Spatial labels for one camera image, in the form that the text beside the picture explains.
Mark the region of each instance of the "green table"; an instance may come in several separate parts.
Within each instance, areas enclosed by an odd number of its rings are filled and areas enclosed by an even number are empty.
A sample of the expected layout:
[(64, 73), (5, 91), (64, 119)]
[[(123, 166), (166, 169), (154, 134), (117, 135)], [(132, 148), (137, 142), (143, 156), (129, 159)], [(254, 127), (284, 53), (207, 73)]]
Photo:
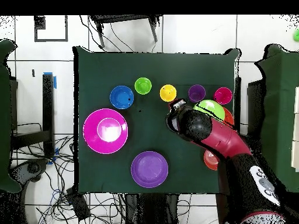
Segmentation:
[[(180, 139), (165, 123), (168, 104), (159, 97), (165, 84), (174, 85), (177, 97), (188, 99), (191, 85), (201, 84), (206, 98), (222, 86), (234, 91), (234, 63), (238, 49), (228, 54), (147, 54), (88, 52), (76, 47), (79, 70), (79, 186), (80, 193), (217, 193), (217, 172), (203, 162), (204, 149)], [(152, 89), (138, 94), (134, 82), (149, 78)], [(134, 92), (134, 103), (115, 109), (111, 90), (126, 85)], [(232, 112), (233, 102), (225, 107)], [(82, 127), (90, 113), (101, 108), (117, 110), (128, 123), (128, 139), (116, 153), (101, 155), (84, 141)], [(146, 189), (134, 182), (131, 163), (143, 151), (156, 151), (168, 162), (167, 179)]]

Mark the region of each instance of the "floor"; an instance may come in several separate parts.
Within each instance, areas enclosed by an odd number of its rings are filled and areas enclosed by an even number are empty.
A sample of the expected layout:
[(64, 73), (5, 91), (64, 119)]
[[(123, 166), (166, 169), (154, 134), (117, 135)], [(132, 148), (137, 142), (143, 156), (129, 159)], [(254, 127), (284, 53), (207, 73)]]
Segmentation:
[[(88, 17), (68, 16), (68, 42), (34, 42), (33, 16), (1, 16), (0, 39), (11, 39), (18, 45), (16, 51), (8, 57), (8, 66), (13, 76), (17, 77), (18, 88), (18, 124), (42, 123), (41, 77), (43, 72), (52, 72), (57, 77), (54, 89), (55, 104), (55, 139), (72, 137), (74, 111), (74, 74), (72, 46), (83, 46), (91, 51), (100, 51), (96, 42), (99, 36), (88, 23)], [(38, 31), (39, 39), (64, 39), (64, 16), (46, 16), (47, 27)], [(248, 123), (247, 84), (262, 78), (254, 65), (261, 60), (266, 45), (277, 43), (290, 51), (299, 50), (299, 43), (293, 40), (293, 33), (299, 25), (296, 19), (280, 15), (165, 15), (156, 28), (158, 42), (155, 45), (147, 19), (113, 23), (115, 34), (130, 48), (138, 52), (154, 53), (225, 53), (230, 48), (239, 48), (242, 55), (239, 63), (239, 76), (242, 78), (241, 90), (241, 132), (246, 134)], [(112, 32), (109, 24), (104, 24), (104, 35), (121, 51), (130, 51)], [(118, 51), (106, 38), (105, 50)], [(38, 125), (18, 127), (18, 133), (38, 131)], [(71, 155), (68, 147), (63, 153)], [(18, 159), (28, 158), (22, 152), (14, 153)], [(74, 182), (73, 164), (67, 164), (63, 174), (66, 188)], [(47, 165), (47, 173), (53, 187), (57, 187), (57, 171), (52, 164)], [(29, 224), (38, 224), (41, 214), (49, 207), (53, 191), (46, 174), (40, 181), (30, 183), (26, 194), (26, 215)], [(181, 195), (179, 198), (179, 224), (218, 224), (215, 195), (193, 194)], [(110, 204), (114, 202), (111, 194), (88, 194), (86, 200), (91, 212), (96, 215), (117, 214), (117, 209)], [(65, 215), (71, 217), (72, 211)], [(113, 224), (120, 224), (118, 214), (112, 219)], [(93, 217), (86, 223), (71, 219), (69, 224), (104, 224)], [(65, 221), (51, 221), (51, 224), (66, 224)]]

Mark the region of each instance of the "green bowl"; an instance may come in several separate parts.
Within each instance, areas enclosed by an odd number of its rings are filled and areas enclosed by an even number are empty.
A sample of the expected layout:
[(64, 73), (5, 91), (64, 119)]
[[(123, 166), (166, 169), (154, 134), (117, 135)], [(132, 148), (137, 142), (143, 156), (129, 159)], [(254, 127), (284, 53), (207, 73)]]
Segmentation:
[(210, 112), (214, 113), (221, 121), (225, 118), (225, 111), (222, 107), (222, 105), (218, 104), (214, 100), (202, 100), (201, 102), (195, 104), (193, 107), (194, 110), (201, 111), (202, 113), (206, 113), (210, 115), (211, 117), (215, 118)]
[(297, 29), (293, 35), (295, 41), (299, 42), (299, 29)]
[(152, 88), (152, 83), (147, 78), (139, 78), (135, 82), (135, 90), (137, 91), (137, 93), (141, 95), (147, 94), (149, 91), (151, 91), (151, 88)]

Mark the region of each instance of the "yellow bowl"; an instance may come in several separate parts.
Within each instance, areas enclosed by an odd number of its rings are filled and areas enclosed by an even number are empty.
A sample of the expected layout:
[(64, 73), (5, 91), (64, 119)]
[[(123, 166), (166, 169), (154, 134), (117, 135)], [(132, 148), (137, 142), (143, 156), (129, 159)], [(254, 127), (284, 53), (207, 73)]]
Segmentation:
[(165, 102), (172, 102), (176, 97), (176, 89), (170, 84), (164, 85), (160, 89), (160, 97)]

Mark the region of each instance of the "orange bowl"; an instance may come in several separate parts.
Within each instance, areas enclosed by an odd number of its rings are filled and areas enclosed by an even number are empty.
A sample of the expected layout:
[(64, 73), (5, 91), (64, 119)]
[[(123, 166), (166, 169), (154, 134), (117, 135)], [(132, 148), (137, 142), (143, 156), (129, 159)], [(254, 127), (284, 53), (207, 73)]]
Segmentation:
[(223, 123), (232, 127), (232, 125), (235, 124), (234, 117), (232, 116), (231, 112), (228, 111), (225, 107), (223, 107), (223, 109), (225, 114)]
[(211, 170), (217, 170), (218, 167), (218, 160), (216, 156), (213, 155), (210, 151), (206, 150), (203, 155), (203, 160), (206, 166)]

